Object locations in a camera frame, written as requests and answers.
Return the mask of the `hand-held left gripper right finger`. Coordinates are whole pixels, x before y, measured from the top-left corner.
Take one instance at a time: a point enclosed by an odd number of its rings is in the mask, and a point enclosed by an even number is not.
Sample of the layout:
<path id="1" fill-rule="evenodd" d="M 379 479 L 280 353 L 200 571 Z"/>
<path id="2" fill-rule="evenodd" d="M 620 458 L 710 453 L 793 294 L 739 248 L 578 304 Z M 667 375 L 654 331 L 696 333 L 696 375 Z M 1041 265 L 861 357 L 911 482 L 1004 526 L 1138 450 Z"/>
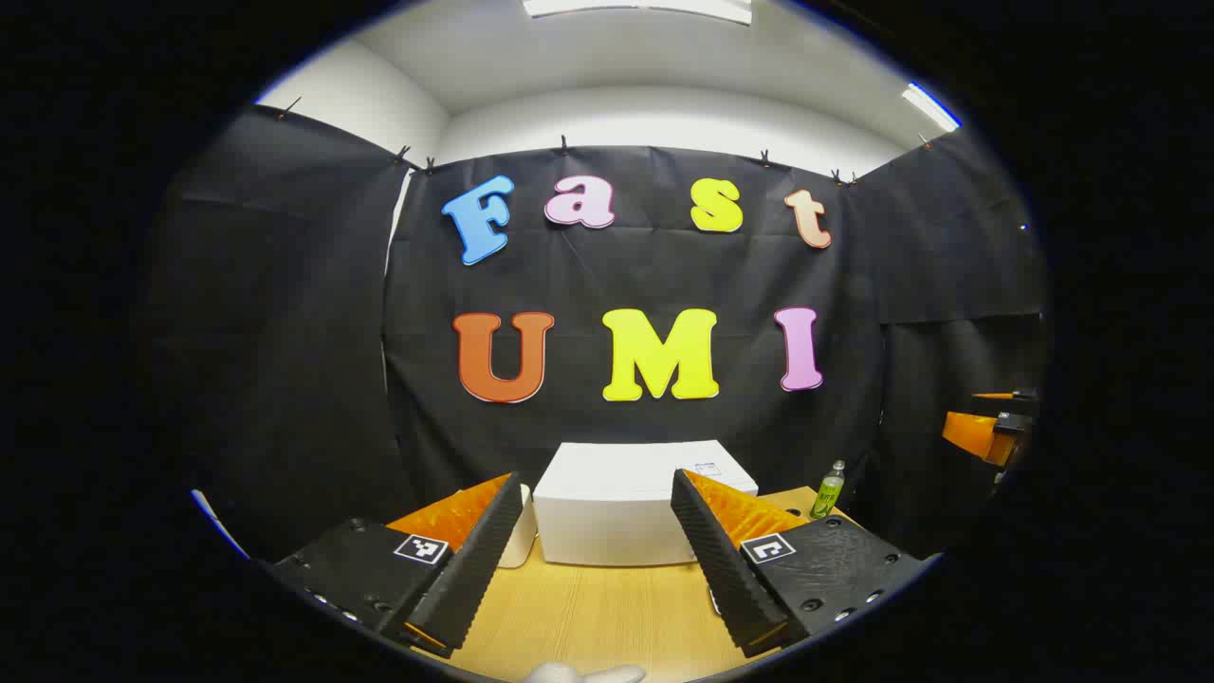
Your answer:
<path id="1" fill-rule="evenodd" d="M 673 473 L 671 510 L 745 656 L 823 639 L 927 567 L 846 516 L 801 519 L 690 469 Z"/>

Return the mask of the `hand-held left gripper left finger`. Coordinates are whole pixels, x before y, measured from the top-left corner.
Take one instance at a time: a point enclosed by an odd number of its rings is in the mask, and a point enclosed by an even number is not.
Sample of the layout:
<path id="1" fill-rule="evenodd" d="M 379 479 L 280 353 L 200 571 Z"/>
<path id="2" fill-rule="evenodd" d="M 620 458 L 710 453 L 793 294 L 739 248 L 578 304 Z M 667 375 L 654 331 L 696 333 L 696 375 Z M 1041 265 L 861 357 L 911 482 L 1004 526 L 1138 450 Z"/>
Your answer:
<path id="1" fill-rule="evenodd" d="M 270 575 L 382 639 L 441 658 L 463 648 L 524 508 L 517 472 L 387 525 L 352 518 L 270 564 Z"/>

